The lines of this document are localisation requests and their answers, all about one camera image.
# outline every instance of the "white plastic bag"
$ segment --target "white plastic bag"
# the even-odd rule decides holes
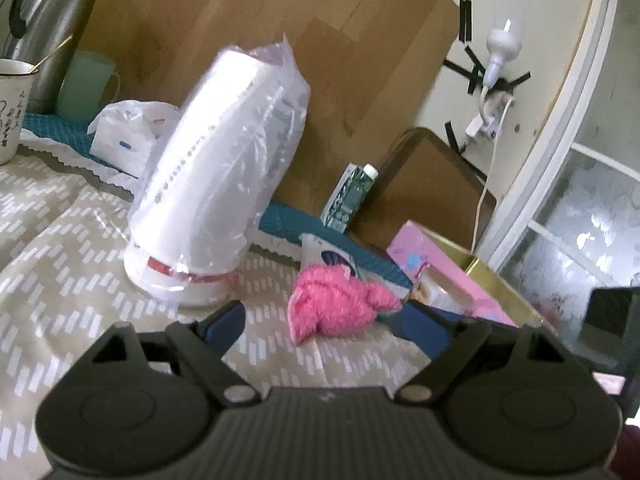
[[[161,300],[228,292],[304,129],[309,87],[286,40],[220,51],[149,159],[125,267]]]
[[[156,101],[106,105],[87,128],[88,134],[95,132],[89,153],[140,177],[156,139],[171,132],[179,117],[177,107]]]

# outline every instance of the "patterned fabric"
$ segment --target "patterned fabric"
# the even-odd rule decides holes
[[[84,123],[69,123],[53,115],[27,114],[24,118],[24,128],[37,136],[67,144],[80,155],[104,164],[99,158],[89,155],[94,136],[86,134],[87,126]],[[300,234],[315,234],[351,254],[359,267],[375,272],[397,285],[411,287],[411,281],[392,262],[374,256],[345,235],[325,227],[319,218],[282,203],[271,203],[262,216],[260,230],[297,245],[300,245]]]
[[[0,167],[0,478],[48,466],[33,417],[74,360],[117,320],[139,331],[202,319],[214,308],[164,304],[127,278],[129,204],[35,156]],[[296,270],[249,252],[236,287],[246,328],[224,361],[265,394],[271,385],[383,385],[395,390],[428,359],[382,324],[353,338],[292,345],[286,306]]]

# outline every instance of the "bed sheet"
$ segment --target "bed sheet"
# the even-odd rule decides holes
[[[215,310],[157,302],[128,280],[128,208],[37,156],[0,166],[0,478],[35,480],[46,472],[36,408],[112,323],[162,330]],[[254,250],[234,291],[246,307],[246,327],[224,361],[263,394],[280,384],[393,391],[428,363],[380,323],[353,338],[315,337],[294,347],[286,306],[295,278],[293,264]]]

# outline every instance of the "thermos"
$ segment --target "thermos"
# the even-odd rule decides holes
[[[37,63],[70,34],[74,35],[55,56],[40,66],[31,89],[27,111],[52,113],[95,0],[30,0],[26,6],[24,2],[12,1],[5,57]]]

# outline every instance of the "ceramic mug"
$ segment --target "ceramic mug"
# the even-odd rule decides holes
[[[56,114],[71,122],[90,123],[100,111],[103,95],[111,77],[116,78],[116,90],[109,102],[120,93],[120,76],[116,64],[107,57],[78,50],[74,54],[56,101]]]
[[[0,164],[15,155],[33,79],[32,64],[0,59]]]

